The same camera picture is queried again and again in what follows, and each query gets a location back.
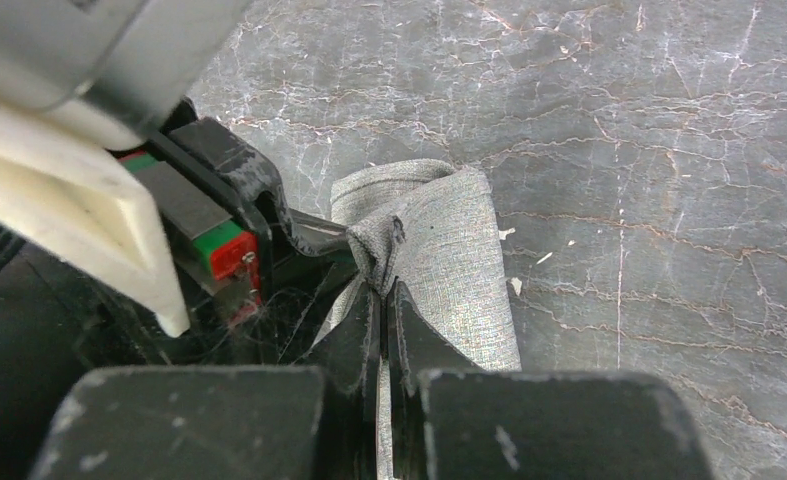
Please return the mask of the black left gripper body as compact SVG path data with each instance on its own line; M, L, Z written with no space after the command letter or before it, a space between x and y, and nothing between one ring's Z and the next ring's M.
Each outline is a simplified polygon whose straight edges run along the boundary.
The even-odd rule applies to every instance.
M260 364L275 359L274 330L239 303L273 286L273 241L281 234L277 167L211 118L182 102L147 147L217 197L258 239L254 284L231 278L208 293L201 272L182 272L192 329L164 335L142 306L0 227L0 479L23 478L50 418L88 370L116 365Z

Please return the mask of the grey cloth napkin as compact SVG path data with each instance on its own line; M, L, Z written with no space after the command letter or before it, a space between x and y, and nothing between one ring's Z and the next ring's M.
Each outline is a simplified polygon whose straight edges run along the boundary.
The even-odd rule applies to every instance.
M367 168L331 188L331 219L347 229L358 279L323 323L339 324L360 281L387 295L405 283L422 317L486 370L518 370L496 213L486 176L438 159Z

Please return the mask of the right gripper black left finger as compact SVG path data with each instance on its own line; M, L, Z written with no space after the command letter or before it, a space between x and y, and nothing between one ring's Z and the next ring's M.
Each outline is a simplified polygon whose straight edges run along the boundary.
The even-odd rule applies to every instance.
M288 366L114 367L55 413L33 479L373 479L381 302Z

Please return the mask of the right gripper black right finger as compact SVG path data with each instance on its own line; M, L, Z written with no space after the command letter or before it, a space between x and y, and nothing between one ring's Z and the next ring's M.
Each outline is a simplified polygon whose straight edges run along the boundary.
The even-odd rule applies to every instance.
M392 461L401 479L709 479L690 412L657 377L490 372L387 298Z

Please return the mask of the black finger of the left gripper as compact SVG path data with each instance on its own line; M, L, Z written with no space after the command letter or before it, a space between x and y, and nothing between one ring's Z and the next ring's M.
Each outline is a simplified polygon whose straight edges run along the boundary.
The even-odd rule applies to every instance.
M342 225L275 205L275 285L346 285L357 267Z

